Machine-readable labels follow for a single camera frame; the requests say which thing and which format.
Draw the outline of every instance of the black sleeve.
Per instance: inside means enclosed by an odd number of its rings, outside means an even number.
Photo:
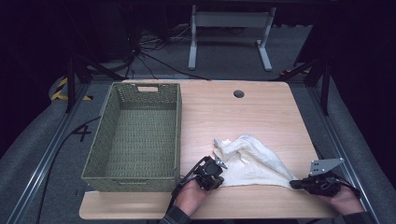
[[[177,206],[172,206],[171,209],[165,214],[160,224],[188,224],[191,222],[189,216],[181,211]]]
[[[375,224],[373,218],[367,212],[355,213],[355,214],[343,216],[343,218],[346,224],[355,224],[355,223]]]

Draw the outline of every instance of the person's hand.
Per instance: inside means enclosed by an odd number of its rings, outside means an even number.
[[[201,189],[196,180],[187,183],[177,195],[175,205],[187,216],[191,216],[199,208],[210,191]]]
[[[345,186],[333,197],[317,195],[322,201],[331,205],[342,216],[364,212],[361,202],[353,191]]]

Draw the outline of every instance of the table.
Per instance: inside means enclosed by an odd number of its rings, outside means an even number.
[[[318,157],[288,84],[284,82],[141,80],[178,82],[182,94],[181,164],[185,175],[212,155],[214,138],[248,133],[271,148],[298,177],[307,177]],[[235,90],[245,96],[237,98]],[[86,192],[79,214],[86,219],[160,219],[168,192]],[[192,218],[334,217],[336,213],[304,190],[278,186],[225,187],[212,192]]]

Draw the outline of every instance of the wicker texture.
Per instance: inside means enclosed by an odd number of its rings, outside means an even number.
[[[114,83],[81,178],[100,191],[171,191],[180,125],[178,84]]]

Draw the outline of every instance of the towel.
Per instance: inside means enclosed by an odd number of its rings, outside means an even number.
[[[220,175],[223,187],[241,185],[278,185],[291,189],[290,181],[297,179],[271,149],[251,135],[235,141],[215,139],[214,153],[228,167]]]

